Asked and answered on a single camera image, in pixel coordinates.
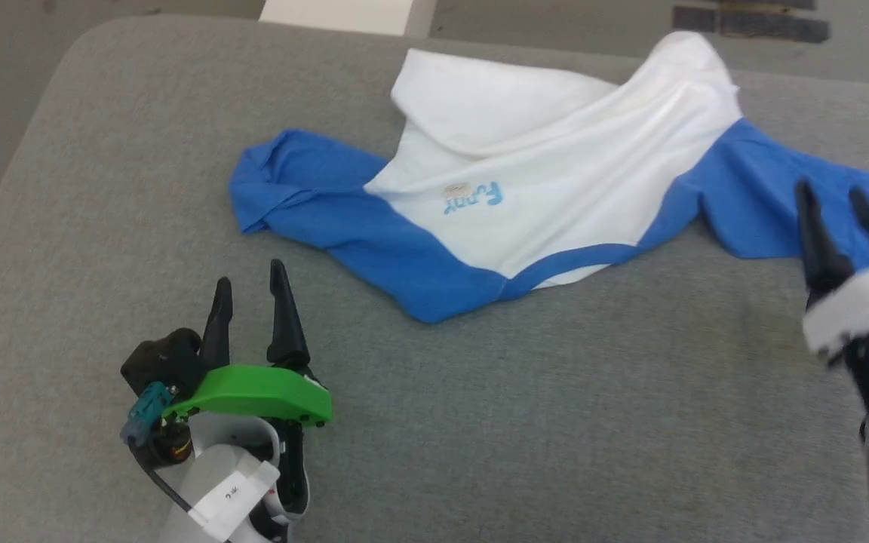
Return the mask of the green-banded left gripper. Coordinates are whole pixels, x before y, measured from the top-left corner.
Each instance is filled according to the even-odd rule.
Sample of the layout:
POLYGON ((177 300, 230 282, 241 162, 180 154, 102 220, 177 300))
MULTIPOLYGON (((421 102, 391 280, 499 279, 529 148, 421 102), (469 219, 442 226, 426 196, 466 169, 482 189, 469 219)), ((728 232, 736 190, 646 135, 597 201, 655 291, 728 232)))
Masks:
POLYGON ((221 368, 187 400, 162 382, 143 391, 143 471, 172 501, 161 542, 289 542, 309 508, 304 430, 330 422, 332 398, 296 373, 310 354, 281 260, 270 262, 269 291, 272 367, 227 366, 232 285, 221 276, 198 351, 221 368))

